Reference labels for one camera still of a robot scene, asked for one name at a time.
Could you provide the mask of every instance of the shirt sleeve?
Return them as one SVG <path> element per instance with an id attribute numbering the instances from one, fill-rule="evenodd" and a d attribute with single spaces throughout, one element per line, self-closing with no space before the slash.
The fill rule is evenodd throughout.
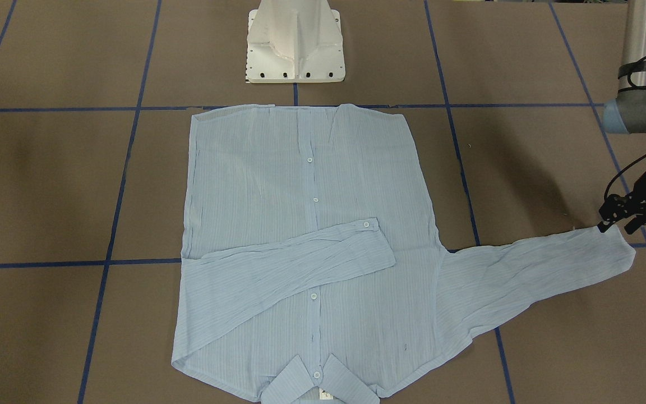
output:
<path id="1" fill-rule="evenodd" d="M 376 218 L 184 258 L 172 365 L 286 297 L 394 264 Z"/>
<path id="2" fill-rule="evenodd" d="M 536 301 L 623 273 L 633 263 L 635 250 L 617 227 L 606 233 L 592 227 L 442 255 L 436 280 L 436 337 L 450 359 L 472 338 Z"/>

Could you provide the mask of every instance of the shirt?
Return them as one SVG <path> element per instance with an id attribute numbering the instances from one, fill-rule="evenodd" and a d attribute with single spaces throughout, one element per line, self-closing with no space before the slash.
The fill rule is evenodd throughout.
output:
<path id="1" fill-rule="evenodd" d="M 172 365 L 264 404 L 377 403 L 635 255 L 617 227 L 448 252 L 405 118 L 354 105 L 194 115 L 184 227 Z"/>

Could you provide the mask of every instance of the clothing tag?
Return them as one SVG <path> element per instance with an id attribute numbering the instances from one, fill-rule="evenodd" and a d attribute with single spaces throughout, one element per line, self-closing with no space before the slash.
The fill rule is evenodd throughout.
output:
<path id="1" fill-rule="evenodd" d="M 324 389 L 318 388 L 318 399 L 320 400 L 333 400 L 333 396 Z"/>

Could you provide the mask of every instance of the blue joint cap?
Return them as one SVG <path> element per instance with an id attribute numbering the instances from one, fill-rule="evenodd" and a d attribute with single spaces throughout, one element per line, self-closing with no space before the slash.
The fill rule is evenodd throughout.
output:
<path id="1" fill-rule="evenodd" d="M 605 102 L 605 112 L 602 113 L 602 126 L 607 133 L 630 133 L 617 107 L 617 99 Z"/>

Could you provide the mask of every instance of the light blue shirt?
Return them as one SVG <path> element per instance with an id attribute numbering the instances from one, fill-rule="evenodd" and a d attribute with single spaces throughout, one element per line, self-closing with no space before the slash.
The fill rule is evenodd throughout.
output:
<path id="1" fill-rule="evenodd" d="M 172 365 L 264 404 L 377 403 L 635 255 L 617 227 L 448 252 L 405 118 L 354 105 L 192 117 L 184 225 Z"/>

